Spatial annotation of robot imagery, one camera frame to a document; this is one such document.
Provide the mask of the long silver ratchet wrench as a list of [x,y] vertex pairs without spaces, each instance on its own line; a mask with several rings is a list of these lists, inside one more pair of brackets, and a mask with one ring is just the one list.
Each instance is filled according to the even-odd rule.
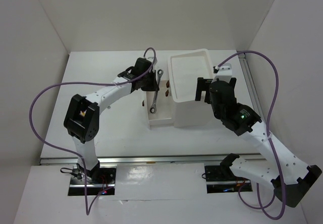
[[[162,79],[162,76],[164,74],[164,71],[162,69],[159,69],[157,71],[157,86],[159,87],[160,85],[160,82],[161,82],[161,79]],[[153,97],[153,100],[152,100],[152,104],[151,104],[151,107],[149,109],[149,112],[151,114],[155,114],[156,113],[156,103],[157,103],[157,97],[158,97],[158,92],[159,92],[159,89],[157,89],[154,93],[154,97]]]

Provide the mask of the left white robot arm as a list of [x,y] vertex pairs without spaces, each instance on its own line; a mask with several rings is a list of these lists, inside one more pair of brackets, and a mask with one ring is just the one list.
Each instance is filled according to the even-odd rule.
[[99,132],[99,117],[113,103],[136,90],[158,89],[153,62],[138,58],[134,66],[119,73],[110,86],[105,86],[86,96],[71,98],[64,127],[72,137],[78,153],[77,168],[88,183],[99,179],[100,163],[95,153],[94,138]]

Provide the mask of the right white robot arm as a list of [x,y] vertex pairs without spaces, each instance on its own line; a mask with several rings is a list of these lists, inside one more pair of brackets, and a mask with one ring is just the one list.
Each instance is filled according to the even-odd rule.
[[293,154],[266,123],[249,106],[238,103],[235,97],[236,78],[229,82],[219,79],[197,79],[195,100],[205,92],[205,102],[211,105],[214,117],[255,147],[268,166],[258,166],[243,157],[230,153],[220,163],[221,176],[247,178],[271,189],[288,207],[295,208],[322,174],[316,165],[308,165]]

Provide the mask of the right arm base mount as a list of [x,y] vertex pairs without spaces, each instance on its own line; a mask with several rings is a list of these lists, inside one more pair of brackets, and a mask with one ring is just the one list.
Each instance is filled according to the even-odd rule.
[[207,194],[252,192],[249,179],[224,174],[220,165],[205,165],[201,177],[206,181]]

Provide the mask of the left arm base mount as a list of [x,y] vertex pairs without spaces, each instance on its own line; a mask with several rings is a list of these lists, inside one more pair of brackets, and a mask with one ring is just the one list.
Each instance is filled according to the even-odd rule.
[[101,195],[109,196],[115,194],[116,166],[104,166],[99,169],[98,175],[86,177],[79,169],[74,167],[62,167],[61,174],[69,175],[68,196],[84,196],[84,183],[87,180],[87,195],[95,196],[100,191]]

